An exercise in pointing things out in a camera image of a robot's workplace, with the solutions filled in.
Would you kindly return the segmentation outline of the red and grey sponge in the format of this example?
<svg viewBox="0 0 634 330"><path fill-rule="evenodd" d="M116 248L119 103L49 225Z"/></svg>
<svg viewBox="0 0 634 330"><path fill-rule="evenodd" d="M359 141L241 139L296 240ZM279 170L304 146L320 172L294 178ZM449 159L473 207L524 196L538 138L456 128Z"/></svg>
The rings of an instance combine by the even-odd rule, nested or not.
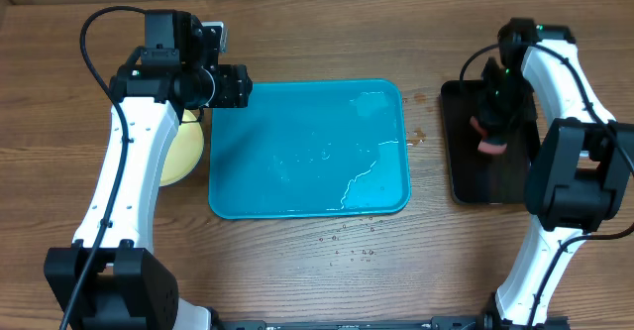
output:
<svg viewBox="0 0 634 330"><path fill-rule="evenodd" d="M470 125L480 134L481 139L477 146L477 150L483 154L498 156L502 155L507 148L507 144L505 142L495 141L489 134L488 131L483 128L477 118L472 116L470 119Z"/></svg>

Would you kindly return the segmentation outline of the yellow-green plate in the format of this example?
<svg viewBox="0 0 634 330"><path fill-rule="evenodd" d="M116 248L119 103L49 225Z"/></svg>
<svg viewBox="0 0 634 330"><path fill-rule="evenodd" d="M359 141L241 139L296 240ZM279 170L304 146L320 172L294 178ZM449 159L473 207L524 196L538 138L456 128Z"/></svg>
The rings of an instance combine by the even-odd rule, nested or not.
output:
<svg viewBox="0 0 634 330"><path fill-rule="evenodd" d="M165 157L160 186L174 184L188 176L199 163L204 150L200 121L193 112L183 112L182 124Z"/></svg>

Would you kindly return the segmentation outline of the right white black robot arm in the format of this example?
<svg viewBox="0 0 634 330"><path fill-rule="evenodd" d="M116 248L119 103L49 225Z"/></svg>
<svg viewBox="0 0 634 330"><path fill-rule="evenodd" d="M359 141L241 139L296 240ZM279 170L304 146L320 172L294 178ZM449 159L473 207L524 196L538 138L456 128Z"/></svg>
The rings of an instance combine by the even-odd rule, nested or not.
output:
<svg viewBox="0 0 634 330"><path fill-rule="evenodd" d="M500 155L511 133L536 118L548 133L525 179L530 223L509 276L491 296L478 329L566 329L547 312L566 268L620 208L633 175L633 127L619 123L593 93L566 26L513 18L497 33L499 59L487 61L486 87L470 124L478 150Z"/></svg>

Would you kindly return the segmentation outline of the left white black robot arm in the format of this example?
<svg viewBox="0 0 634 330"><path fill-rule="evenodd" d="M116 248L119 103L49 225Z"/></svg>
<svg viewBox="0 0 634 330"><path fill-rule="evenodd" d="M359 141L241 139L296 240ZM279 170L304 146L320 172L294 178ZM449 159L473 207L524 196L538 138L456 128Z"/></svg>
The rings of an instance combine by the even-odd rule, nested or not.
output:
<svg viewBox="0 0 634 330"><path fill-rule="evenodd" d="M147 10L145 41L100 85L110 138L92 201L71 244L44 274L71 329L218 329L213 309L184 300L155 257L153 227L168 150L188 110L244 108L253 89L223 64L228 32L178 10Z"/></svg>

